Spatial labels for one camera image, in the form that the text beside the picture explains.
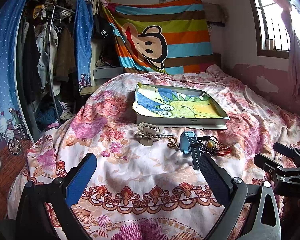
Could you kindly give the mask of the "light blue smart watch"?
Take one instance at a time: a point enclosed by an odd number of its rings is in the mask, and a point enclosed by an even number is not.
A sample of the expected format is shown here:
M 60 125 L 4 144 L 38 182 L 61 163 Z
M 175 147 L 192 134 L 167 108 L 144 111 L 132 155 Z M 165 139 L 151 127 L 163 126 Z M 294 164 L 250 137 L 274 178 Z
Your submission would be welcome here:
M 179 148 L 185 155 L 191 155 L 192 166 L 195 170 L 199 170 L 200 144 L 194 132 L 184 132 L 180 136 Z

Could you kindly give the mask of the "beige hair claw clip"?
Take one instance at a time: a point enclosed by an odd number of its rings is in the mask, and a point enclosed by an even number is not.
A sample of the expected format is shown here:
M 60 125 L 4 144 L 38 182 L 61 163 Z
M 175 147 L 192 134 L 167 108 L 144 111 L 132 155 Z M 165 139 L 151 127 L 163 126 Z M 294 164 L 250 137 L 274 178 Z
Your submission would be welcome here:
M 135 134 L 137 141 L 143 146 L 153 146 L 153 142 L 159 140 L 162 128 L 153 124 L 142 122 L 138 124 L 138 132 Z

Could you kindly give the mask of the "black hair tie yellow bead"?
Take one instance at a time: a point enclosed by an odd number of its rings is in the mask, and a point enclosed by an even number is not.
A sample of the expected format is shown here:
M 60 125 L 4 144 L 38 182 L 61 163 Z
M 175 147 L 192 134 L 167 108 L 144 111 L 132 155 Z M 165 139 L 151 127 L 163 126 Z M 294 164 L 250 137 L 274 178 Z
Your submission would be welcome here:
M 203 141 L 206 141 L 207 148 L 220 148 L 218 139 L 213 136 L 204 136 Z

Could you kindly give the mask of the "silver hair clip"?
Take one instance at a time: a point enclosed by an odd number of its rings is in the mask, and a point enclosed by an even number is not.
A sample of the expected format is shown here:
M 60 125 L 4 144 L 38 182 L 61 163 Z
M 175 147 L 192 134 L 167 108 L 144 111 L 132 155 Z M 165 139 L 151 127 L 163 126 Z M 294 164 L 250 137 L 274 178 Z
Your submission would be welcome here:
M 173 135 L 167 135 L 167 134 L 155 134 L 152 137 L 154 140 L 174 138 Z

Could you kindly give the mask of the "blue dotted wardrobe curtain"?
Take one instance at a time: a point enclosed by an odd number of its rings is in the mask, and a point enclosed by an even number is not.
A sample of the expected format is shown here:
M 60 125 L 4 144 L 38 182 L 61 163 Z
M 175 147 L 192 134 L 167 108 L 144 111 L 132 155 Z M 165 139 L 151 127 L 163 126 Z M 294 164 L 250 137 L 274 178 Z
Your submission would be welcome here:
M 0 9 L 0 170 L 32 141 L 17 87 L 17 37 L 26 0 L 7 0 Z

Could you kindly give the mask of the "floral pink bed quilt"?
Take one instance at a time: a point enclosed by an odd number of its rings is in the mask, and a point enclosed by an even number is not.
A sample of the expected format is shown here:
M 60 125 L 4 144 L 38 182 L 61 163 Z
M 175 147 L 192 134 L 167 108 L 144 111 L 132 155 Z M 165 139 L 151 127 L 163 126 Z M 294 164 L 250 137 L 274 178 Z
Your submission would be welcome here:
M 224 131 L 208 131 L 230 148 L 216 157 L 219 166 L 248 184 L 268 175 L 253 163 L 265 153 L 286 167 L 273 144 L 300 148 L 300 117 L 267 102 L 210 66 L 200 74 L 122 74 L 99 88 L 79 113 L 51 129 L 28 150 L 27 164 L 18 174 L 7 201 L 14 219 L 27 181 L 48 184 L 65 176 L 87 153 L 97 157 L 97 169 L 85 193 L 72 209 L 93 239 L 203 239 L 223 211 L 191 157 L 168 147 L 167 139 L 141 145 L 132 109 L 137 84 L 200 89 L 226 111 Z

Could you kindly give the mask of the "pink window curtain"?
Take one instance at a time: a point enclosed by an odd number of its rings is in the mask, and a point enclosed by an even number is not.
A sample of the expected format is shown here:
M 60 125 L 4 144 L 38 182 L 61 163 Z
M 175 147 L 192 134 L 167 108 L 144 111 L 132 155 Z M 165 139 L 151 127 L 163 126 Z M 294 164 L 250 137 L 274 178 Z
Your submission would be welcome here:
M 283 9 L 281 18 L 290 38 L 288 75 L 293 86 L 292 96 L 293 98 L 298 99 L 300 98 L 300 40 L 292 25 L 292 4 L 289 0 L 273 1 Z

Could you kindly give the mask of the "hanging clothes on rack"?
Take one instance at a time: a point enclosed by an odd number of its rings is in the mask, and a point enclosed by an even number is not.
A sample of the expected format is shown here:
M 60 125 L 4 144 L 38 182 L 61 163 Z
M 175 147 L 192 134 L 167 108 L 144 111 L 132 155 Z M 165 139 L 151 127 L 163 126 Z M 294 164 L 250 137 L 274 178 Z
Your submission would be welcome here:
M 71 31 L 74 9 L 65 0 L 26 0 L 17 38 L 17 88 L 31 135 L 70 116 L 61 97 L 75 71 Z

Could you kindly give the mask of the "coloured dinosaur drawing paper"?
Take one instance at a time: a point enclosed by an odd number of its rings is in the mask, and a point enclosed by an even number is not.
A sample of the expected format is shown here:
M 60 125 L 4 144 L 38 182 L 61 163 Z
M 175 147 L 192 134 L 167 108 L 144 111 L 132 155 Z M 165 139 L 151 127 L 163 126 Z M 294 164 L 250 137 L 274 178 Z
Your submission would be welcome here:
M 134 111 L 152 118 L 229 119 L 204 90 L 138 83 Z

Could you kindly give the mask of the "window with bars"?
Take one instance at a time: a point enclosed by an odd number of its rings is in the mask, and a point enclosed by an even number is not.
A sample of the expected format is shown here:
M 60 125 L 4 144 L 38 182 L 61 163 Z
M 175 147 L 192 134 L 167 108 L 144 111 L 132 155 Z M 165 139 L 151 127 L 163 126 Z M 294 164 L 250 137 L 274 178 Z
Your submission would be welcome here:
M 296 31 L 300 40 L 300 8 L 294 0 L 249 0 L 256 33 L 258 56 L 289 58 L 290 33 Z

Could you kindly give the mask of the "grey tray box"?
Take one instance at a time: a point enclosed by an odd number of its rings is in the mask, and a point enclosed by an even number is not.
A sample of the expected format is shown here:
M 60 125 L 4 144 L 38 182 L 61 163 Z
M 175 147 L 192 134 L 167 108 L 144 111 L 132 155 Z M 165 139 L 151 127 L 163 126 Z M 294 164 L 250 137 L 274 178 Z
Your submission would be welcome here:
M 138 124 L 223 126 L 230 120 L 204 90 L 138 83 L 132 105 Z

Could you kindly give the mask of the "grey shelf board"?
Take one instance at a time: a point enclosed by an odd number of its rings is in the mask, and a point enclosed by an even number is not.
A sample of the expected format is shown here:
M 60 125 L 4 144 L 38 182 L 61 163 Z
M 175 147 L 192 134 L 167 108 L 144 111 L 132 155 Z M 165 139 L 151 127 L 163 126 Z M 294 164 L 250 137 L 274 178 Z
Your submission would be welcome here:
M 97 67 L 93 70 L 94 80 L 97 79 L 112 79 L 123 73 L 122 67 Z

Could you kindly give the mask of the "striped monkey blanket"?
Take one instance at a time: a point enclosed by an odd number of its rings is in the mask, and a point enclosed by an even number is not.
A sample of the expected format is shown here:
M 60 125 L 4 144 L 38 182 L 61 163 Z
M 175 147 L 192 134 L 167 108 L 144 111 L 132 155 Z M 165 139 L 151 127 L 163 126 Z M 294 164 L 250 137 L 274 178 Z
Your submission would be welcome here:
M 216 62 L 201 0 L 109 3 L 102 12 L 125 72 L 200 73 Z

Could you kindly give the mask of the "blue dotted hanging curtain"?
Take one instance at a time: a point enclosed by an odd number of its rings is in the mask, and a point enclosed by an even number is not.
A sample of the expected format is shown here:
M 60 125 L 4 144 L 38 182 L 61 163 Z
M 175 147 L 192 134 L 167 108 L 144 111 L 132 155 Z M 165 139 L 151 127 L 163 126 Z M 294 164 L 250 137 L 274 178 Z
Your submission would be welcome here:
M 86 3 L 85 0 L 77 0 L 74 22 L 74 43 L 79 91 L 91 86 L 90 64 L 93 27 L 94 18 L 92 5 Z

